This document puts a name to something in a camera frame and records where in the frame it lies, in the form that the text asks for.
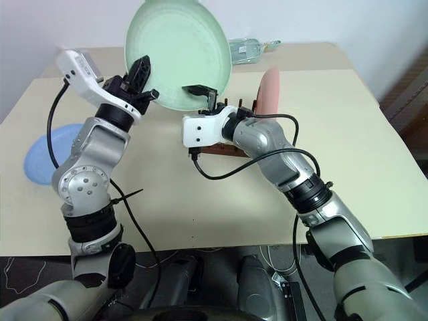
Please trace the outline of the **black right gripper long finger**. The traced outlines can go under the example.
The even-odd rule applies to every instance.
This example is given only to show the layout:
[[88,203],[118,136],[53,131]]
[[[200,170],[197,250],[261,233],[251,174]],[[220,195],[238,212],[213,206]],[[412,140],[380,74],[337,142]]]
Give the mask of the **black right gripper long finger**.
[[208,86],[204,85],[190,85],[190,86],[183,86],[182,89],[187,92],[188,94],[194,95],[194,96],[205,96],[205,97],[216,97],[217,96],[217,90],[214,88],[210,88]]

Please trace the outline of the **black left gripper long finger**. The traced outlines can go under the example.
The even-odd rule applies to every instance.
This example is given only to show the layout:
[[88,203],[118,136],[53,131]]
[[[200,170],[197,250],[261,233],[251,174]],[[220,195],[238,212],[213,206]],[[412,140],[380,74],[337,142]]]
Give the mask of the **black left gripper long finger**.
[[126,85],[132,93],[141,93],[150,76],[150,58],[148,55],[136,60],[126,76]]

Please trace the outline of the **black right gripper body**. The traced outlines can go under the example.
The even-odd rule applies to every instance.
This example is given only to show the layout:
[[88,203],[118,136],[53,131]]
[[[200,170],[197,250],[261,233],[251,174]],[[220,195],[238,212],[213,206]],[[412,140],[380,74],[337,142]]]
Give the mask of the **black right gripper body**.
[[199,114],[205,116],[213,116],[219,114],[225,107],[226,105],[224,103],[218,102],[212,108],[200,110]]

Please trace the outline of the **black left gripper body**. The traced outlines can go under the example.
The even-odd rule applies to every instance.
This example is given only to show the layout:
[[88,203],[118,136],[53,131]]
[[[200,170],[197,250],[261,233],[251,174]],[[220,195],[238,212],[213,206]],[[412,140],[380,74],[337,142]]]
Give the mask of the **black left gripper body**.
[[141,114],[145,114],[150,104],[148,97],[144,97],[142,90],[144,89],[148,78],[143,77],[142,80],[131,80],[128,83],[127,75],[123,78],[116,75],[104,82],[102,88],[115,97],[118,97],[136,108]]

